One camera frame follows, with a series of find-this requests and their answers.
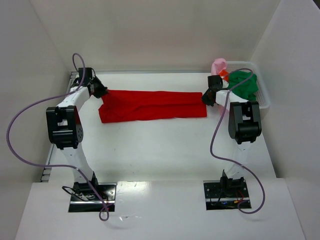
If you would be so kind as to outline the red t-shirt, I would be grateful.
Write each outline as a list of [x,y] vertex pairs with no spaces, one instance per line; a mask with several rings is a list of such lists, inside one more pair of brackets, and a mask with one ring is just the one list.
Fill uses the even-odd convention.
[[110,90],[98,112],[102,123],[205,118],[200,92]]

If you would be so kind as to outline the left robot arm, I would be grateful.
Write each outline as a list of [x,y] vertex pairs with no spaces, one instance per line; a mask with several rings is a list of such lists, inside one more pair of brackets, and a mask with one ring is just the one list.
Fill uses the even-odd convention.
[[74,198],[81,201],[91,201],[96,194],[90,187],[98,188],[98,180],[85,157],[82,141],[84,130],[81,124],[79,110],[91,96],[99,99],[108,94],[96,72],[91,67],[79,68],[79,77],[71,85],[71,94],[55,107],[46,110],[48,137],[64,154],[67,164],[73,166],[73,187],[64,186]]

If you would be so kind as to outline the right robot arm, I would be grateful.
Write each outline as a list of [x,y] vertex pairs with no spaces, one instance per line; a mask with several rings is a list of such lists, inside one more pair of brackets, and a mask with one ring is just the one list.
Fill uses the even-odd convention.
[[229,112],[228,134],[230,138],[235,140],[239,146],[236,155],[238,158],[243,154],[244,151],[248,149],[248,147],[244,146],[244,144],[252,145],[262,133],[259,103],[256,100],[235,100],[231,97],[233,90],[248,83],[254,78],[255,75],[252,72],[248,72],[247,68],[240,69],[239,73],[244,76],[244,79],[230,88],[223,87],[223,77],[220,75],[210,75],[207,77],[208,89],[201,97],[202,102],[207,106],[213,106],[214,104],[223,105],[221,117],[213,132],[209,151],[214,158],[232,163],[248,171],[256,179],[262,190],[262,195],[264,196],[265,189],[261,183],[261,180],[252,170],[246,167],[244,163],[235,158],[229,159],[218,156],[214,153],[214,142],[226,112]]

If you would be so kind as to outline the orange t-shirt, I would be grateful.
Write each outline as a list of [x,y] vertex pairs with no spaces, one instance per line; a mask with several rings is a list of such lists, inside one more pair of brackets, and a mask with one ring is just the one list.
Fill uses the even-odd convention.
[[219,75],[220,75],[220,77],[222,78],[222,79],[224,79],[225,81],[229,81],[229,73],[225,70],[225,69],[223,69],[220,73],[219,73]]

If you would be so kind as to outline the pink t-shirt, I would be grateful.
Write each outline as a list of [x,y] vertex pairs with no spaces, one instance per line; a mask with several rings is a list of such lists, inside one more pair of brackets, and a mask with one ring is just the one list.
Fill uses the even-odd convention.
[[227,70],[227,61],[224,58],[216,58],[211,65],[211,75],[220,75]]

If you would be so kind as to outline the green t-shirt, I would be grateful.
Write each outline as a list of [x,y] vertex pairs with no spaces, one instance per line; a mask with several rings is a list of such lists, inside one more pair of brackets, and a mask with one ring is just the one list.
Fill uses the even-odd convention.
[[[250,72],[236,71],[228,76],[228,89],[233,88],[235,85],[241,83],[251,75]],[[257,85],[257,75],[253,74],[250,79],[234,88],[232,92],[238,97],[248,100],[256,101],[255,93],[259,90]]]

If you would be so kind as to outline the white plastic basket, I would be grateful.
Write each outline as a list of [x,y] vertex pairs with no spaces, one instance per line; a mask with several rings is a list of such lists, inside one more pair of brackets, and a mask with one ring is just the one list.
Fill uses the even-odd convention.
[[250,61],[227,61],[227,72],[232,72],[242,68],[251,69],[257,76],[256,84],[258,87],[258,91],[255,93],[256,100],[258,101],[259,108],[261,110],[268,109],[271,105],[271,101],[258,66]]

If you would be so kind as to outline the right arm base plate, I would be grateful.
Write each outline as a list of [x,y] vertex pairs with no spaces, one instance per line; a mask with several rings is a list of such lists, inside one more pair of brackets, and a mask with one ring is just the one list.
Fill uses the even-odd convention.
[[222,189],[220,181],[203,182],[206,210],[236,210],[239,203],[241,209],[251,209],[247,184],[230,186]]

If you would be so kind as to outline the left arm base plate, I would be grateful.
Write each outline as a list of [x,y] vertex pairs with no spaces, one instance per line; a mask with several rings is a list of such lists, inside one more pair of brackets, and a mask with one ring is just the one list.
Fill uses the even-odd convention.
[[70,195],[69,213],[98,213],[103,207],[101,199],[109,212],[115,211],[116,183],[98,183],[95,189],[99,197],[87,184],[74,183],[72,187],[63,186],[62,189]]

